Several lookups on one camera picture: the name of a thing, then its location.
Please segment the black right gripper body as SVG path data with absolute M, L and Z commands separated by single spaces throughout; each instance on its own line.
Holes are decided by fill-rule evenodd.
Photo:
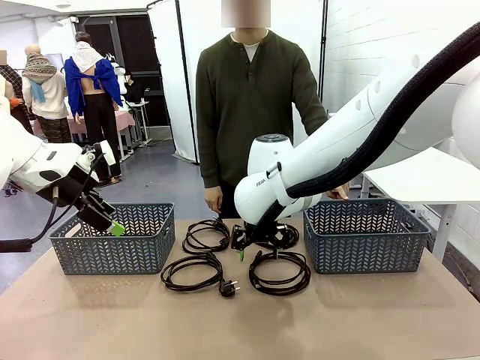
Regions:
M 281 204 L 272 204 L 257 224 L 245 223 L 246 245 L 267 244 L 278 246 L 276 235 L 278 234 L 277 218 L 285 207 Z

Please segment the person's left hand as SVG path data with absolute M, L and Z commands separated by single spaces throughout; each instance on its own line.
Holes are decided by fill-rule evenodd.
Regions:
M 336 187 L 334 190 L 329 190 L 325 194 L 328 198 L 333 200 L 348 200 L 350 192 L 350 185 L 344 184 L 340 187 Z

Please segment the person's right hand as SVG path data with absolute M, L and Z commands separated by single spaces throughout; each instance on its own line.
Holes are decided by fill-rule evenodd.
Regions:
M 221 216 L 221 207 L 223 202 L 223 192 L 220 186 L 208 187 L 204 191 L 204 199 L 207 206 Z

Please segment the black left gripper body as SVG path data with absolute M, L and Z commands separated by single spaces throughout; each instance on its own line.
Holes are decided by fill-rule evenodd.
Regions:
M 69 173 L 61 178 L 58 186 L 58 207 L 73 206 L 77 217 L 98 231 L 107 231 L 112 223 L 110 216 L 98 211 L 98 203 L 103 199 L 95 190 L 98 182 L 81 166 L 74 165 Z

